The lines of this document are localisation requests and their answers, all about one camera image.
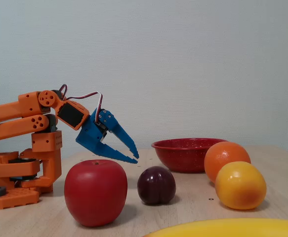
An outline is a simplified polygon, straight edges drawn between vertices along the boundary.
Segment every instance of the plum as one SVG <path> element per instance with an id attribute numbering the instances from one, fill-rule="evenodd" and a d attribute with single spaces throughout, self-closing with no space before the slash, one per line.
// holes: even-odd
<path id="1" fill-rule="evenodd" d="M 169 170 L 152 166 L 139 176 L 137 191 L 140 199 L 148 205 L 167 204 L 175 195 L 175 180 Z"/>

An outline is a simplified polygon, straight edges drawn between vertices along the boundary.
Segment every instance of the banana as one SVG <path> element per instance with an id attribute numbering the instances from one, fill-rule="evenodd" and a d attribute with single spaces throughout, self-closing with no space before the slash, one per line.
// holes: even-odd
<path id="1" fill-rule="evenodd" d="M 195 221 L 145 237 L 288 237 L 288 220 L 237 218 Z"/>

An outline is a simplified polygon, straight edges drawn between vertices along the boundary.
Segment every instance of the red apple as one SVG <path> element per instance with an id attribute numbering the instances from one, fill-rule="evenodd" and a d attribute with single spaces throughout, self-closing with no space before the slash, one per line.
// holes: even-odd
<path id="1" fill-rule="evenodd" d="M 175 180 L 169 170 L 153 166 L 139 176 L 137 191 L 140 199 L 146 204 L 166 204 L 175 195 Z"/>
<path id="2" fill-rule="evenodd" d="M 82 161 L 69 170 L 64 195 L 69 212 L 80 224 L 95 227 L 111 223 L 125 205 L 125 171 L 112 160 Z"/>

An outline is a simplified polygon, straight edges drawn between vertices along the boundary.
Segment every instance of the orange fruit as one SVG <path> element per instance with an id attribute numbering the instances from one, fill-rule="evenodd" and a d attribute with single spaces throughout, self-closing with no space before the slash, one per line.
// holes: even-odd
<path id="1" fill-rule="evenodd" d="M 244 161 L 228 163 L 215 180 L 219 200 L 229 208 L 249 210 L 259 206 L 267 193 L 266 182 L 259 170 Z"/>
<path id="2" fill-rule="evenodd" d="M 219 142 L 209 148 L 204 159 L 205 173 L 214 183 L 219 170 L 234 161 L 251 163 L 247 151 L 233 142 Z"/>

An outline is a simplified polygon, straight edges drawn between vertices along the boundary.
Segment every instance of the beige table surface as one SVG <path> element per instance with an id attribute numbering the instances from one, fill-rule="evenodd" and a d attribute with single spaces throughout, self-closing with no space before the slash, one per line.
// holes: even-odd
<path id="1" fill-rule="evenodd" d="M 82 227 L 68 212 L 63 193 L 68 170 L 81 160 L 97 158 L 86 152 L 63 160 L 63 175 L 54 183 L 54 192 L 42 196 L 38 204 L 0 210 L 0 237 L 140 237 L 196 220 L 239 217 L 288 219 L 288 152 L 273 146 L 246 146 L 246 149 L 268 185 L 266 200 L 254 211 L 234 211 L 222 206 L 204 173 L 173 173 L 177 192 L 171 203 L 144 205 L 137 194 L 137 179 L 146 168 L 161 165 L 155 151 L 146 149 L 139 151 L 138 164 L 119 162 L 128 176 L 128 194 L 120 216 L 104 227 Z"/>

